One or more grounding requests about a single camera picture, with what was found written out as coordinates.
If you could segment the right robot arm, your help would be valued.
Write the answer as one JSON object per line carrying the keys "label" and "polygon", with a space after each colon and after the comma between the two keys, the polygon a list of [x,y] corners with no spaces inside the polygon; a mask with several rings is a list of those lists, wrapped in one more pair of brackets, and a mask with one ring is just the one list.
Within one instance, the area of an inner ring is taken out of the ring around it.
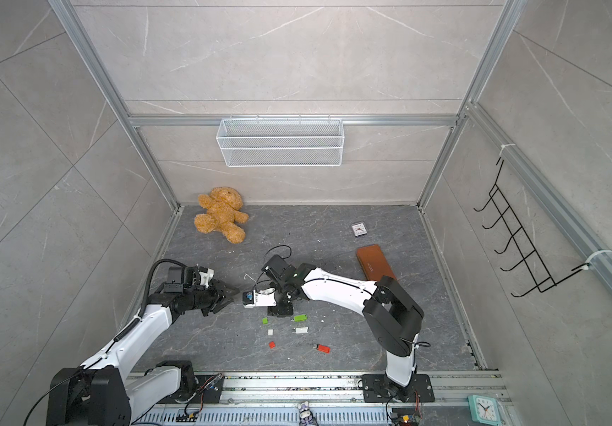
{"label": "right robot arm", "polygon": [[268,289],[243,296],[245,307],[265,307],[270,316],[288,317],[298,300],[327,302],[361,315],[387,355],[385,376],[407,387],[416,373],[415,350],[420,345],[424,312],[398,281],[354,280],[328,273],[313,264],[294,267],[279,255],[262,268]]}

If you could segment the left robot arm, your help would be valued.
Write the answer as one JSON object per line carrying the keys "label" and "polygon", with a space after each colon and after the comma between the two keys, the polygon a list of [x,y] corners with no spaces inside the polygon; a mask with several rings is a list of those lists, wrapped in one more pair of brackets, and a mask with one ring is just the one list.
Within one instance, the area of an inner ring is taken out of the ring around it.
{"label": "left robot arm", "polygon": [[48,425],[131,425],[163,399],[188,405],[222,379],[194,374],[191,362],[163,361],[136,381],[128,377],[152,343],[180,316],[218,313],[238,289],[215,278],[213,270],[166,259],[169,278],[146,287],[135,317],[108,344],[78,367],[63,368],[43,394]]}

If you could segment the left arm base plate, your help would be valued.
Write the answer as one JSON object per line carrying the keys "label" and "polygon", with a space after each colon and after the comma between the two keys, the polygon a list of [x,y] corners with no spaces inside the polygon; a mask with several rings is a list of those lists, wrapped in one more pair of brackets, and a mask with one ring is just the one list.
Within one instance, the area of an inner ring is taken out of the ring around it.
{"label": "left arm base plate", "polygon": [[200,403],[201,401],[218,403],[221,399],[221,393],[224,387],[225,376],[222,373],[206,376],[196,376],[196,378],[188,381],[183,379],[181,388],[173,395],[167,396],[160,400],[160,404],[188,404]]}

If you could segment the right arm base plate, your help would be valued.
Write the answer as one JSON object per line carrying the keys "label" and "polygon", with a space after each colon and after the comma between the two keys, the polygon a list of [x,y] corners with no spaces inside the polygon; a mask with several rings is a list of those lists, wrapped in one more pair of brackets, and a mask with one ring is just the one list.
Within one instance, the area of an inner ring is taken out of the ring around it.
{"label": "right arm base plate", "polygon": [[415,374],[406,386],[391,381],[385,375],[363,375],[360,379],[366,403],[399,402],[433,403],[436,401],[433,385],[428,375]]}

